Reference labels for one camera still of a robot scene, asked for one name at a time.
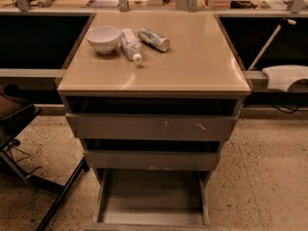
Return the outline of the grey three-drawer cabinet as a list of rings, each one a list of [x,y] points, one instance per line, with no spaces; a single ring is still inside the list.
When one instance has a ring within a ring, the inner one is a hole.
[[[97,54],[79,46],[58,91],[67,114],[236,116],[250,87],[212,13],[98,13],[94,26],[149,28],[169,39],[159,52],[142,50],[141,64],[121,51]],[[216,153],[226,141],[79,139],[85,150]]]

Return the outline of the middle grey drawer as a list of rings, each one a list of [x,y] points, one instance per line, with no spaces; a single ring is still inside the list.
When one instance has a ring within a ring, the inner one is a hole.
[[[149,170],[214,170],[216,153],[85,150],[90,167]]]

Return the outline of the top grey drawer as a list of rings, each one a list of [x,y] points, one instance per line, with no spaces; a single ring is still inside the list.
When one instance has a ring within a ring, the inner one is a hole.
[[[227,141],[236,116],[66,114],[78,139]]]

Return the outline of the open bottom grey drawer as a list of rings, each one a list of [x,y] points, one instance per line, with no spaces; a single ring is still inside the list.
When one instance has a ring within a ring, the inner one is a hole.
[[[105,169],[85,231],[218,231],[197,171]]]

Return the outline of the clear plastic water bottle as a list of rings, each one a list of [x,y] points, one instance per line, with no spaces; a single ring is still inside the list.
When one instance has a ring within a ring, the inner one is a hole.
[[[120,30],[120,43],[126,57],[136,64],[142,62],[141,43],[130,28]]]

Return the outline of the silver blue drink can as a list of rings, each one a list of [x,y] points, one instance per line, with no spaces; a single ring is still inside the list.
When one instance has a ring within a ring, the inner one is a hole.
[[[140,39],[147,43],[148,45],[156,48],[161,52],[166,52],[169,48],[169,39],[163,36],[160,36],[148,28],[142,27],[139,29]]]

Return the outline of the white ceramic bowl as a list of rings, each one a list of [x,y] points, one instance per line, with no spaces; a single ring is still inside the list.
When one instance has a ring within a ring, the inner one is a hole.
[[[99,26],[91,28],[86,33],[89,45],[99,54],[112,53],[119,42],[120,32],[112,26]]]

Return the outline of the dark items on shelf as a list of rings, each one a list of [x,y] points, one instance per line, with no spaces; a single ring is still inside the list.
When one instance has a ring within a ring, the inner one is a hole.
[[[231,0],[231,9],[256,9],[257,6],[249,0]]]

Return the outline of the black chair frame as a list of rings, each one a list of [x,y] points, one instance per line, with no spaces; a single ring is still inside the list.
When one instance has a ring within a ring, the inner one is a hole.
[[[49,231],[85,170],[52,140],[60,128],[46,131],[45,120],[16,85],[0,89],[0,231]]]

